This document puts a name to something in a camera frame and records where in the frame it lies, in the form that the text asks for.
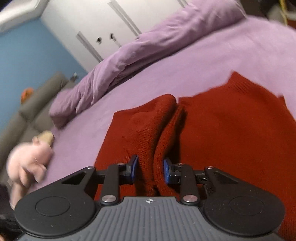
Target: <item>orange pumpkin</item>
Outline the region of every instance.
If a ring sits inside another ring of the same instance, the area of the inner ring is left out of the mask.
[[[33,88],[31,88],[31,87],[26,88],[22,92],[22,95],[21,95],[21,98],[20,98],[20,103],[21,104],[25,103],[25,101],[30,98],[30,96],[33,94],[33,92],[34,92],[34,89]]]

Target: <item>blue wall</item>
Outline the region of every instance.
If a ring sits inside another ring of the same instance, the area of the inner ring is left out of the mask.
[[[22,91],[38,88],[56,71],[68,78],[86,75],[39,19],[0,35],[0,132],[19,108]]]

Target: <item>bed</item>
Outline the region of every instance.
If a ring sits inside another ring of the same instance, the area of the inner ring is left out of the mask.
[[[34,189],[92,166],[116,111],[166,93],[204,92],[232,71],[284,95],[295,118],[295,41],[291,28],[246,16],[233,0],[193,1],[57,96],[50,109],[55,154]]]

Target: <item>white wardrobe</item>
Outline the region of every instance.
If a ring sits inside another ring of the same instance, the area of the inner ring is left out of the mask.
[[[50,0],[41,20],[89,72],[186,4],[186,0]]]

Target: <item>silver screw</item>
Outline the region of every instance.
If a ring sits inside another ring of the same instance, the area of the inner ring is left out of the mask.
[[[113,195],[105,195],[102,197],[102,201],[109,203],[109,202],[114,202],[116,200],[116,197]]]
[[[190,202],[196,202],[198,200],[198,197],[195,196],[195,195],[186,195],[186,196],[183,197],[183,200],[185,202],[189,202],[189,203]]]

